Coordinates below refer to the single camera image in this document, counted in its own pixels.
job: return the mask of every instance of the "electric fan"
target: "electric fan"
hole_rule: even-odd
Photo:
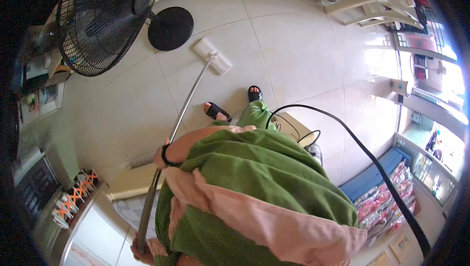
[[[126,54],[146,19],[150,43],[173,50],[191,36],[191,14],[170,7],[151,12],[155,0],[61,0],[57,7],[59,48],[67,64],[84,76],[100,75]]]

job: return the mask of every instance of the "black bracelet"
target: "black bracelet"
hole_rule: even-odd
[[[168,161],[168,159],[166,158],[166,149],[168,148],[169,145],[170,145],[170,144],[164,145],[164,146],[162,147],[162,160],[163,160],[163,162],[165,162],[165,164],[166,164],[167,166],[178,166],[179,163],[173,163],[173,162],[171,162],[171,161]]]

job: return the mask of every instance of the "mop handle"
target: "mop handle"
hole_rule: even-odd
[[[184,102],[183,108],[181,108],[181,111],[178,114],[178,118],[176,119],[175,125],[173,126],[173,131],[172,134],[170,135],[170,143],[173,142],[173,139],[175,138],[176,131],[178,130],[179,124],[183,120],[183,115],[188,109],[189,102],[193,98],[193,95],[196,91],[197,86],[201,82],[201,79],[203,78],[204,72],[206,69],[209,67],[209,64],[212,62],[214,57],[217,55],[217,52],[214,52],[210,55],[209,59],[207,60],[206,64],[204,65],[204,68],[202,69],[201,73],[196,79],[196,82],[193,85],[193,88],[189,92],[188,97],[186,98],[186,101]],[[152,212],[152,207],[153,207],[153,201],[155,199],[155,194],[156,194],[156,187],[158,185],[158,180],[160,179],[160,175],[162,173],[161,169],[157,169],[155,171],[155,174],[153,176],[153,181],[152,184],[149,187],[149,191],[147,192],[147,197],[145,198],[145,203],[144,207],[142,210],[142,216],[141,216],[141,221],[139,223],[139,234],[137,236],[138,238],[138,246],[139,246],[139,252],[144,253],[145,251],[145,245],[147,244],[145,237],[147,236],[147,227],[149,226],[149,219],[150,219],[150,214]]]

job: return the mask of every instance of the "black slipper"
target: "black slipper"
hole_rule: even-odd
[[[222,113],[223,115],[227,116],[227,120],[228,122],[232,122],[232,117],[230,117],[230,115],[225,112],[224,110],[220,109],[219,106],[217,106],[216,104],[212,103],[212,102],[208,102],[211,106],[209,107],[209,109],[207,109],[207,116],[209,116],[210,118],[212,119],[216,119],[216,116],[217,116],[217,113]]]
[[[258,88],[259,92],[250,92],[250,89],[252,87]],[[248,100],[250,101],[250,103],[256,100],[259,100],[259,101],[263,100],[263,92],[258,86],[251,86],[248,88]]]

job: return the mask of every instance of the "black round base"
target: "black round base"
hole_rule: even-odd
[[[182,46],[193,33],[194,20],[185,8],[169,7],[158,13],[149,26],[149,41],[161,51]]]

